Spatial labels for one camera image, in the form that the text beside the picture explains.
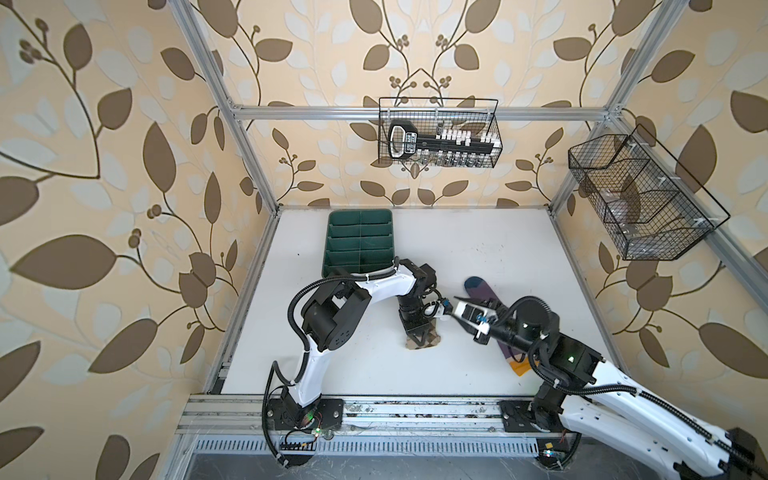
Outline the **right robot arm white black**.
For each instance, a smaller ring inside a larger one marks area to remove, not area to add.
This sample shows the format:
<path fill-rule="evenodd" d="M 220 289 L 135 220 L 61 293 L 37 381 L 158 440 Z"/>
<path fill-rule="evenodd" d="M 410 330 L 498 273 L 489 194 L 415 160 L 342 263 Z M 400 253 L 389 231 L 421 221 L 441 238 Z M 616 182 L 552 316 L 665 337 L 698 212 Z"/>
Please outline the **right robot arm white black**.
<path fill-rule="evenodd" d="M 505 306 L 460 298 L 451 315 L 476 342 L 494 339 L 524 352 L 542 381 L 530 406 L 538 427 L 591 437 L 664 479 L 766 478 L 751 434 L 711 425 L 642 386 L 562 333 L 543 300 L 525 296 Z"/>

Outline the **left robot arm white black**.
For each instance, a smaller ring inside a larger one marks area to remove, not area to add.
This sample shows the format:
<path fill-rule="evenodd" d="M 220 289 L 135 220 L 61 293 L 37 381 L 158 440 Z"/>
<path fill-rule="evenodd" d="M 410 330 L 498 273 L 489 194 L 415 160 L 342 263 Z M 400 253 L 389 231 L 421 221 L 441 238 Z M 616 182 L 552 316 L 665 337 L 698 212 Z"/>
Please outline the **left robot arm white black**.
<path fill-rule="evenodd" d="M 418 346 L 428 343 L 435 319 L 453 310 L 437 290 L 431 266 L 398 258 L 371 273 L 339 267 L 290 300 L 287 320 L 302 343 L 300 363 L 292 379 L 272 363 L 261 407 L 266 446 L 282 467 L 303 464 L 301 454 L 312 454 L 320 437 L 342 425 L 344 401 L 322 394 L 332 354 L 351 339 L 369 306 L 390 298 L 398 302 L 406 336 Z"/>

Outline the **brown argyle sock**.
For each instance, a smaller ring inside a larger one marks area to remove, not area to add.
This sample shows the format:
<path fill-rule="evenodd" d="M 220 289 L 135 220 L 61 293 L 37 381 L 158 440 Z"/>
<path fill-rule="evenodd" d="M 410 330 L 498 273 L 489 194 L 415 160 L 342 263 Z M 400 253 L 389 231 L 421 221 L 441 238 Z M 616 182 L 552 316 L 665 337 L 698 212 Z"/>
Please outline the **brown argyle sock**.
<path fill-rule="evenodd" d="M 406 332 L 405 347 L 407 350 L 421 350 L 437 346 L 441 342 L 441 336 L 437 332 L 434 322 L 429 325 L 416 327 Z"/>

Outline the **green divided organizer tray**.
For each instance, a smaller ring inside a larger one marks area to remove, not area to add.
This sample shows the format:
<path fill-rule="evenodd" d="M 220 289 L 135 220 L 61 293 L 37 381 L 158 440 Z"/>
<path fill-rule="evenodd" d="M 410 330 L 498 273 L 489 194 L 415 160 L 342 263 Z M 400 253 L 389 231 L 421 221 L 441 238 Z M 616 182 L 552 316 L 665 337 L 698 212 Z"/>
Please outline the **green divided organizer tray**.
<path fill-rule="evenodd" d="M 394 265 L 394 226 L 388 209 L 335 210 L 328 215 L 321 274 L 364 274 Z"/>

